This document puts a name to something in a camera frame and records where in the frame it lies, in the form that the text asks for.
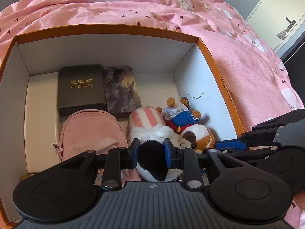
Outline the sailor dog plush toy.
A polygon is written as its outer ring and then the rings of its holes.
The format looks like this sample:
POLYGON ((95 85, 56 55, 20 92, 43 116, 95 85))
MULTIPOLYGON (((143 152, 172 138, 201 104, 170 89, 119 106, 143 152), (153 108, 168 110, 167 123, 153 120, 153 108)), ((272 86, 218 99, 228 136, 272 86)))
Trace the sailor dog plush toy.
POLYGON ((202 114, 198 110, 190 110, 187 97, 176 101, 170 97, 165 108, 157 108, 167 126, 179 135, 181 147, 193 149, 196 153, 203 153, 206 149, 214 148, 215 139, 209 128, 200 124, 202 114))

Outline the pink fabric pouch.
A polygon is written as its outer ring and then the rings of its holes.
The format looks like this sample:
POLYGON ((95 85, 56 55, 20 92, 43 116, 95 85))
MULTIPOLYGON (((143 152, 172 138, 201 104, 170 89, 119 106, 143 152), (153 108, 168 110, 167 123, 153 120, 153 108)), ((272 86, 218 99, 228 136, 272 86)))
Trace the pink fabric pouch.
POLYGON ((118 120, 102 110, 80 110, 70 115, 60 133, 55 152, 65 161, 87 150, 98 155, 128 142, 118 120))

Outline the black white plush toy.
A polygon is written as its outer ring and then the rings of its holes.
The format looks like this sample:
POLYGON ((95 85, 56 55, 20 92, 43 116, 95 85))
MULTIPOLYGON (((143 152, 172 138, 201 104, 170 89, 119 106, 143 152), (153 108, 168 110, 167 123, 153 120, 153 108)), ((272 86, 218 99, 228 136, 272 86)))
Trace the black white plush toy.
POLYGON ((169 139, 174 147, 179 147, 179 135, 167 126, 156 108, 135 109, 129 116, 129 144, 140 140, 136 170, 142 179, 173 181, 181 173, 180 169, 169 169, 166 164, 163 141, 169 139))

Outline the illustrated warrior card box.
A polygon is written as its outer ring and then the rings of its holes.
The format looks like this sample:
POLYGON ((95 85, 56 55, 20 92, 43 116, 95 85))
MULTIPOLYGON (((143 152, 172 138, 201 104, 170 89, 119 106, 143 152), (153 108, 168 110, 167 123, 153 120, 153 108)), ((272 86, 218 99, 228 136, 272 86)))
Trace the illustrated warrior card box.
POLYGON ((128 117, 142 106, 132 67, 104 68, 103 87, 107 111, 115 118, 128 117))

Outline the dark grey textured box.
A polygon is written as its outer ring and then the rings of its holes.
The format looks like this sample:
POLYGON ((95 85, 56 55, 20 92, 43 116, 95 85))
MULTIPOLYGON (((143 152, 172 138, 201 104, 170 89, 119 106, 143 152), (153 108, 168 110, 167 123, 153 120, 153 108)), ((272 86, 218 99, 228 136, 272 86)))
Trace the dark grey textured box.
POLYGON ((60 115, 80 110, 107 110, 101 65, 61 68, 58 75, 57 106, 60 115))

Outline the pink heart-print duvet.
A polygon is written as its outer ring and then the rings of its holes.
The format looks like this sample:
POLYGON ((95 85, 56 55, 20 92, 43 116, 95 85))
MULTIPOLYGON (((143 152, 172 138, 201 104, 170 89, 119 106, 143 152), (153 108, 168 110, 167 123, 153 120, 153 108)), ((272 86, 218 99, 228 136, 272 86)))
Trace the pink heart-print duvet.
POLYGON ((1 11, 1 56, 16 35, 81 24, 153 27, 201 38, 246 130, 304 107, 280 58, 223 0, 21 0, 1 11))

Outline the orange cardboard storage box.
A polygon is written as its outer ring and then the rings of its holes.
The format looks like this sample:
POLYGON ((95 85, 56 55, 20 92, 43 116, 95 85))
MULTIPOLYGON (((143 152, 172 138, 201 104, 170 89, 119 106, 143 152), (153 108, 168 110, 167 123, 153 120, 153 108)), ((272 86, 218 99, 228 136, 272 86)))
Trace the orange cardboard storage box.
POLYGON ((106 110, 128 133, 133 110, 161 123, 156 108, 181 101, 215 139, 244 131, 201 36, 116 24, 15 36, 1 62, 1 228, 19 222, 12 194, 22 176, 60 162, 54 144, 70 114, 106 110))

